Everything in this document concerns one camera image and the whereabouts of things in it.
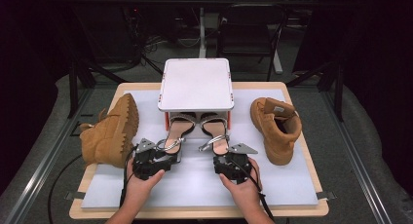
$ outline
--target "container lid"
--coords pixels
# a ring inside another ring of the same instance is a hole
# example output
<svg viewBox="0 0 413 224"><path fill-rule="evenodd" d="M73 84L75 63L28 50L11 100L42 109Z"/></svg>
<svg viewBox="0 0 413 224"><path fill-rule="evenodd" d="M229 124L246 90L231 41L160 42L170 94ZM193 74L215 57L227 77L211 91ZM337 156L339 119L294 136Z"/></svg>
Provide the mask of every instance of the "container lid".
<svg viewBox="0 0 413 224"><path fill-rule="evenodd" d="M167 60L158 108L164 112L228 111L234 108L228 59Z"/></svg>

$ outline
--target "wire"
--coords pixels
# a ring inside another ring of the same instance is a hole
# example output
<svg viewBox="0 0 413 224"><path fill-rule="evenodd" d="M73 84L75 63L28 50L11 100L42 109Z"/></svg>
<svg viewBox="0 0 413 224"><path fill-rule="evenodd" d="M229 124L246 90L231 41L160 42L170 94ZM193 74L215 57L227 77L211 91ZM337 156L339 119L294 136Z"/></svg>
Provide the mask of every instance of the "wire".
<svg viewBox="0 0 413 224"><path fill-rule="evenodd" d="M191 8L192 14L194 15L195 20L197 21L198 25L201 26L200 21L198 20L198 16L194 11L194 8Z"/></svg>
<svg viewBox="0 0 413 224"><path fill-rule="evenodd" d="M259 199L261 200L261 203L262 203L265 211L267 212L267 214L268 214L268 216L271 218L271 220L273 220L273 222L276 222L275 219L274 219L273 213L271 212L270 208L269 208L268 205L267 205L267 202L265 201L265 195L262 193L262 188L259 186L259 184L258 184L258 182L257 182L257 181L259 181L259 173L258 173L257 169L256 169L254 166L252 166L252 168L253 168L254 171L255 171L255 174L257 175L257 179L255 180L255 179L251 176L250 173L248 173L244 168L242 168L240 165L238 165L233 159L230 159L230 160L231 160L231 162L232 162L233 164L235 164L235 166L237 166L240 170L242 170L243 173L244 173L249 179L251 179L252 183L257 187L257 189L258 189L258 196L259 196Z"/></svg>
<svg viewBox="0 0 413 224"><path fill-rule="evenodd" d="M114 58L113 56L111 56L109 53L107 53L100 45L100 43L97 41L97 39L92 35L92 33L88 30L87 26L83 23L83 21L81 19L78 19L78 21L80 22L80 24L82 25L82 27L84 28L84 32L86 34L87 37L89 37L89 39L91 41L94 42L94 44L96 45L96 47L110 60L112 60L115 63L123 63L122 61L117 60L116 58ZM140 62L140 58L139 56L137 56L136 59L134 59L133 61L131 61L130 63L128 63L125 67L120 67L120 68L115 68L113 70L111 70L112 72L118 72L118 71L123 71L123 70L129 70L133 67L135 67L136 65L138 65Z"/></svg>
<svg viewBox="0 0 413 224"><path fill-rule="evenodd" d="M49 216L49 223L53 224L53 218L52 218L52 209L51 209L51 203L52 203L52 194L53 191L55 189L56 183L58 181L58 179L60 178L60 176L64 173L64 171L70 166L72 165L76 160L78 160L79 158L82 157L82 154L77 156L76 158L72 159L72 161L70 161L66 166L64 166L64 168L60 171L60 173L58 174L57 178L55 179L54 183L52 184L52 188L49 192L49 197L48 197L48 216Z"/></svg>
<svg viewBox="0 0 413 224"><path fill-rule="evenodd" d="M125 167L124 167L124 187L122 188L122 192L121 192L121 199L119 201L119 207L122 206L122 204L124 203L125 200L125 196L127 194L127 186L128 186L128 182L131 179L131 177L134 175L134 172L131 174L131 176L127 179L128 176L128 161L131 157L131 153L136 150L137 146L134 146L131 148L131 151L128 153L127 157L125 158Z"/></svg>
<svg viewBox="0 0 413 224"><path fill-rule="evenodd" d="M183 41L189 41L189 40L196 40L196 41L191 45L186 45L185 43L183 43ZM198 42L200 42L200 40L201 40L201 38L198 37L198 38L194 38L194 39L178 39L177 41L179 42L179 44L181 46L190 48L190 47L196 46L198 44Z"/></svg>

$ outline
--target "high heel sandal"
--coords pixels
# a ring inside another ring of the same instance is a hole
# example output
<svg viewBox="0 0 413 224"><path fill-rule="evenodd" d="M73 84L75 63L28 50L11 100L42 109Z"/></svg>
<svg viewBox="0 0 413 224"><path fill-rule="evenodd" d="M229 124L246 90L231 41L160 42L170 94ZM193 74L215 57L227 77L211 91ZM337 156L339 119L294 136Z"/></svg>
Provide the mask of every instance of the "high heel sandal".
<svg viewBox="0 0 413 224"><path fill-rule="evenodd" d="M199 150L205 151L212 146L215 173L223 173L228 179L243 183L251 171L247 154L257 154L254 149L239 143L228 145L227 120L216 113L205 113L201 116L202 131L212 139L202 145Z"/></svg>
<svg viewBox="0 0 413 224"><path fill-rule="evenodd" d="M195 113L179 113L169 119L169 134L158 143L142 138L133 159L134 175L146 180L159 170L170 170L171 165L180 162L182 136L191 132L196 125Z"/></svg>
<svg viewBox="0 0 413 224"><path fill-rule="evenodd" d="M168 137L157 143L157 149L170 156L173 163L179 163L181 143L185 141L183 135L190 133L195 128L196 115L194 112L176 114L169 118L169 125Z"/></svg>

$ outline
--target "boot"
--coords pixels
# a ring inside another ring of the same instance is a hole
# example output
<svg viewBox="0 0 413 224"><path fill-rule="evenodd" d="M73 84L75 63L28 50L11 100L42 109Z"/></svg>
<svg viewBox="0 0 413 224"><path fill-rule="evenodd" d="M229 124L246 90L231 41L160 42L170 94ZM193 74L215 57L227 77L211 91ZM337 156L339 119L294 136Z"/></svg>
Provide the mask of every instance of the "boot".
<svg viewBox="0 0 413 224"><path fill-rule="evenodd" d="M102 118L103 111L95 125L80 126L83 159L86 167L94 163L104 163L124 168L139 124L136 103L133 96L126 93L119 98L109 114Z"/></svg>
<svg viewBox="0 0 413 224"><path fill-rule="evenodd" d="M264 136L267 158L274 165L287 165L294 152L294 142L300 136L301 120L294 106L260 97L250 107L252 123Z"/></svg>

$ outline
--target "hand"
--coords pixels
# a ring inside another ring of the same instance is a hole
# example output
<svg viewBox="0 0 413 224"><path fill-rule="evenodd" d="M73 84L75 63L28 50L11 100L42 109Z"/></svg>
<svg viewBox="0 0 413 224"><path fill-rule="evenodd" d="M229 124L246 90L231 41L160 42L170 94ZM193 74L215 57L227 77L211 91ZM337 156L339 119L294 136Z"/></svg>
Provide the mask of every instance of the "hand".
<svg viewBox="0 0 413 224"><path fill-rule="evenodd" d="M251 177L258 183L262 190L261 180L259 179L259 166L255 160L249 158L252 164ZM245 220L251 223L274 223L271 218L264 212L260 205L258 188L249 178L241 184L235 184L224 174L220 173L219 178L222 184L230 191L235 205L243 213Z"/></svg>
<svg viewBox="0 0 413 224"><path fill-rule="evenodd" d="M128 161L127 178L129 181L124 203L106 223L131 223L148 200L152 188L165 174L165 171L161 169L149 179L142 180L134 176L132 162L133 159Z"/></svg>

